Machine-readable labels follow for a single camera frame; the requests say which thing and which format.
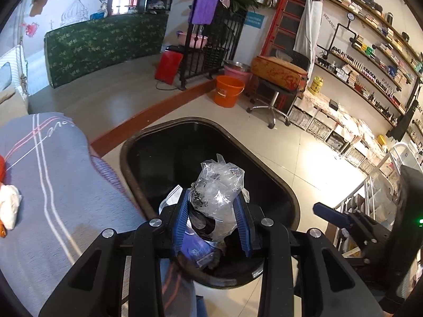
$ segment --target blue sign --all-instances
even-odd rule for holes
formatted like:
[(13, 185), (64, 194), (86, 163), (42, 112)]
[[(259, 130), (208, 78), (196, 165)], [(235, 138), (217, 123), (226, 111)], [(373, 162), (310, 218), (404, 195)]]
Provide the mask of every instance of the blue sign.
[(244, 25), (249, 25), (258, 29), (261, 29), (263, 25), (264, 15), (254, 12), (247, 12)]

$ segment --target clear plastic bag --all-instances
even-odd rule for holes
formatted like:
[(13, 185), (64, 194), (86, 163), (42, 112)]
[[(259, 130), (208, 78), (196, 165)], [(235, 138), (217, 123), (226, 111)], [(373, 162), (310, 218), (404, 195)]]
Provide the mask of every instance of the clear plastic bag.
[(203, 239), (219, 242), (236, 229), (233, 201), (244, 188), (244, 170), (225, 163), (220, 154), (217, 162), (201, 164), (202, 171), (190, 192), (190, 220)]

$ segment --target bed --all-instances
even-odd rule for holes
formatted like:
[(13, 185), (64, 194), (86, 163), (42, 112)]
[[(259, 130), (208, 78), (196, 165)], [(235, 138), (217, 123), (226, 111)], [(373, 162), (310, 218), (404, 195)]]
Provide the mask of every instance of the bed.
[[(115, 172), (90, 153), (84, 134), (63, 114), (10, 121), (0, 128), (0, 155), (6, 160), (4, 184), (15, 185), (22, 195), (16, 226), (0, 239), (1, 315), (38, 316), (102, 230), (134, 230), (145, 219)], [(195, 317), (193, 283), (168, 260), (162, 260), (161, 272), (166, 314)], [(123, 316), (127, 310), (126, 303)]]

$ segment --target gray floor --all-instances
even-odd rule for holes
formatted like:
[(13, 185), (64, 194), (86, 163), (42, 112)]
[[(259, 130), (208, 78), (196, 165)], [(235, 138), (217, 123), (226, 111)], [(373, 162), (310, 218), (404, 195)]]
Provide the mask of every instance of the gray floor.
[[(160, 55), (142, 57), (101, 69), (56, 89), (48, 86), (29, 97), (29, 111), (62, 112), (92, 141), (180, 92), (156, 89), (154, 73), (159, 61)], [(158, 87), (172, 88), (161, 82)]]

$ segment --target orange bucket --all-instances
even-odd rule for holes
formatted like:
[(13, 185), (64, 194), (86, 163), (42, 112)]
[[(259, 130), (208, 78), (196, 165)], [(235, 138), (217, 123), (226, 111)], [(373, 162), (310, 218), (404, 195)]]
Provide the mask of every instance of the orange bucket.
[(216, 92), (214, 102), (222, 107), (234, 107), (238, 96), (244, 90), (245, 83), (230, 76), (216, 77)]

